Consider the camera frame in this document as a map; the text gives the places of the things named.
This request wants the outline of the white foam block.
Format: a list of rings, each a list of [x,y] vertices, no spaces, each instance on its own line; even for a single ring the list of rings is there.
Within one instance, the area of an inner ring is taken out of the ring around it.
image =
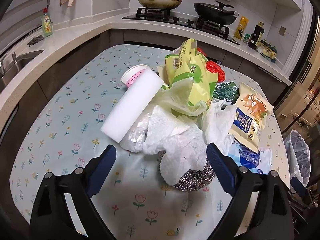
[[[146,69],[112,109],[101,131],[119,143],[163,84],[156,73]]]

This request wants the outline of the yellow green snack bag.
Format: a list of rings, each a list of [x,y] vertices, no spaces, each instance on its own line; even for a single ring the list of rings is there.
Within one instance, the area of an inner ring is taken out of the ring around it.
[[[198,51],[197,41],[190,38],[165,56],[167,81],[155,101],[168,109],[197,117],[210,106],[218,74],[207,70],[207,58]]]

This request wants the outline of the black gas stove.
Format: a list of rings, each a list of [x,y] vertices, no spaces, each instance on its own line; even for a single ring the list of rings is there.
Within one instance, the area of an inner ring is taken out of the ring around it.
[[[174,15],[170,10],[148,9],[145,7],[140,7],[137,9],[137,12],[135,14],[125,16],[122,19],[170,23],[173,25],[197,29],[205,33],[220,37],[224,40],[232,42],[233,44],[239,45],[239,42],[229,35],[229,28],[226,25],[221,25],[213,21],[204,20],[201,17],[179,17]]]

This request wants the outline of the steel wool scrubber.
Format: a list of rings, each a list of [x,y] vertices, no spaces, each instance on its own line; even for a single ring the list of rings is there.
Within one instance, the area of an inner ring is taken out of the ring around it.
[[[198,191],[208,186],[215,173],[203,153],[193,150],[159,151],[159,174],[162,180],[183,192]]]

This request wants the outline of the white paper towel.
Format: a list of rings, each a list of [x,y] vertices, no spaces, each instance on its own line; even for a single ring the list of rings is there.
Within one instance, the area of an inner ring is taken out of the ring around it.
[[[148,155],[164,151],[160,173],[173,186],[188,171],[203,171],[206,165],[204,133],[194,120],[185,115],[174,116],[156,105],[151,113],[142,152]]]

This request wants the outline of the dark green foil packet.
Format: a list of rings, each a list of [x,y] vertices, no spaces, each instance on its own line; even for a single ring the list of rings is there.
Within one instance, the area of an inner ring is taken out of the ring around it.
[[[218,83],[215,87],[213,97],[235,104],[239,97],[239,87],[234,82]]]

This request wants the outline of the small green jar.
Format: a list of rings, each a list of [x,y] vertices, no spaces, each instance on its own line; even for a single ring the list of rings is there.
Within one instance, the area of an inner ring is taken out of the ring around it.
[[[245,33],[245,36],[243,38],[243,42],[247,43],[249,41],[250,35],[248,33]]]

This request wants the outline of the blue wet wipe packet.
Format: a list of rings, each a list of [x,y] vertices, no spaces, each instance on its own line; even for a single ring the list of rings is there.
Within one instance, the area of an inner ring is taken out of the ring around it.
[[[271,169],[271,149],[260,148],[258,153],[255,153],[230,134],[225,138],[225,143],[228,146],[227,156],[231,157],[238,166],[244,166],[254,173],[268,174]]]

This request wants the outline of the pink white paper cup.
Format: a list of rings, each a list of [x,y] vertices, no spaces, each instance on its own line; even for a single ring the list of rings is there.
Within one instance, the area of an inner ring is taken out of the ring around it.
[[[130,87],[147,68],[149,68],[149,66],[146,64],[135,65],[129,68],[120,80],[126,87]]]

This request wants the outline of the red plastic bag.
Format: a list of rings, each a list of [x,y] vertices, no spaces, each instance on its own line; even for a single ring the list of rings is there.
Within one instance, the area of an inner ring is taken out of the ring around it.
[[[197,51],[201,53],[202,56],[204,56],[204,59],[206,61],[206,69],[211,73],[218,74],[217,81],[218,82],[225,81],[225,72],[222,70],[222,68],[214,61],[208,60],[207,54],[200,47],[197,47]]]

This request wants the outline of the green dish soap bottle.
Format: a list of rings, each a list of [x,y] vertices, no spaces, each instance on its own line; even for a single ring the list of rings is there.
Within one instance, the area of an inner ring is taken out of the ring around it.
[[[48,37],[53,34],[53,23],[48,13],[48,8],[43,9],[43,15],[41,18],[42,32],[44,37]]]

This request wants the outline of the steel kitchen sink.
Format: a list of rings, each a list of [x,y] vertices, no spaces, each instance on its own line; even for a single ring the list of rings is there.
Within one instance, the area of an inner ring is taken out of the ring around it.
[[[44,50],[36,50],[29,53],[21,54],[16,57],[16,54],[12,54],[12,62],[4,67],[3,59],[1,59],[1,86],[0,92],[2,92],[11,80],[20,72],[31,60],[40,55]]]

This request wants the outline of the black wok with lid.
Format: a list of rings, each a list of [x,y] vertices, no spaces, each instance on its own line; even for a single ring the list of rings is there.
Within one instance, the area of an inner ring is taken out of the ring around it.
[[[239,16],[237,11],[228,11],[224,7],[233,8],[232,5],[218,2],[218,6],[208,3],[194,3],[196,13],[199,15],[197,24],[201,25],[205,21],[214,22],[219,25],[230,25],[235,22]]]

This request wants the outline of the beige bread snack packet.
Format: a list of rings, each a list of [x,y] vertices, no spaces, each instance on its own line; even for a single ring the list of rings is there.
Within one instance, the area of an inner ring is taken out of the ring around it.
[[[235,102],[236,111],[229,134],[258,153],[260,134],[266,126],[266,119],[273,111],[273,106],[245,83],[240,83],[239,97]]]

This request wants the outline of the clear plastic bag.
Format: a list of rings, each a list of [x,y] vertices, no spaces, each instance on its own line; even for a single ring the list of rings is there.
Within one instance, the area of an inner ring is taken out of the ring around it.
[[[142,151],[143,142],[146,139],[148,124],[154,107],[154,104],[148,105],[120,141],[119,144],[124,150],[133,153]]]

